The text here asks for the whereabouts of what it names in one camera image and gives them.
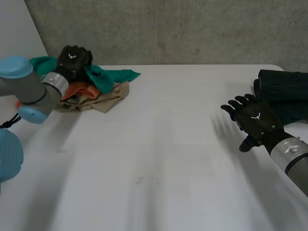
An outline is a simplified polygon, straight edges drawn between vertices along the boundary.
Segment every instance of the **table surface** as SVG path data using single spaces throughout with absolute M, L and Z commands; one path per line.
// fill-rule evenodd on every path
M 239 152 L 245 134 L 219 108 L 252 92 L 260 69 L 281 68 L 104 68 L 141 73 L 108 113 L 12 128 L 25 160 L 1 186 L 0 230 L 308 230 L 308 199 L 264 147 Z M 286 130 L 308 141 L 308 125 Z

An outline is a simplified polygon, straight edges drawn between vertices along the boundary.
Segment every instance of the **logo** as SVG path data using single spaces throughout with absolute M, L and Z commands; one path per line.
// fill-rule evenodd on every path
M 76 56 L 74 55 L 74 56 L 72 56 L 72 55 L 70 55 L 70 53 L 68 54 L 68 57 L 70 58 L 70 59 L 74 59 L 74 58 L 76 58 Z
M 260 119 L 261 113 L 259 112 L 259 115 L 256 117 L 251 117 L 252 119 Z

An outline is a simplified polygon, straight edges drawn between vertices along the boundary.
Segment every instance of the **pile of clothes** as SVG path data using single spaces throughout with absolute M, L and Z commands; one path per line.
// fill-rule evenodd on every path
M 260 70 L 254 81 L 256 97 L 268 102 L 283 125 L 308 119 L 308 74 Z
M 43 80 L 45 75 L 54 70 L 57 59 L 49 56 L 30 60 L 38 76 Z M 85 67 L 83 76 L 78 76 L 70 84 L 56 109 L 61 112 L 86 111 L 96 109 L 106 113 L 119 100 L 129 93 L 128 82 L 134 80 L 140 73 L 132 70 L 103 70 L 99 66 Z

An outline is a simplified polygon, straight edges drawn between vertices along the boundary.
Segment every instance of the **cable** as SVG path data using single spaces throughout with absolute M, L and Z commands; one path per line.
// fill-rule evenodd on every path
M 12 125 L 16 124 L 19 120 L 21 120 L 21 117 L 19 116 L 18 113 L 16 113 L 12 119 L 0 125 L 0 128 L 10 128 Z

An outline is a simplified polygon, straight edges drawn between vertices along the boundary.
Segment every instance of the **concrete wall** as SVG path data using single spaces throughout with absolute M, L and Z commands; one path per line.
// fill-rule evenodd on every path
M 308 71 L 305 0 L 26 0 L 49 55 L 95 64 L 276 64 Z

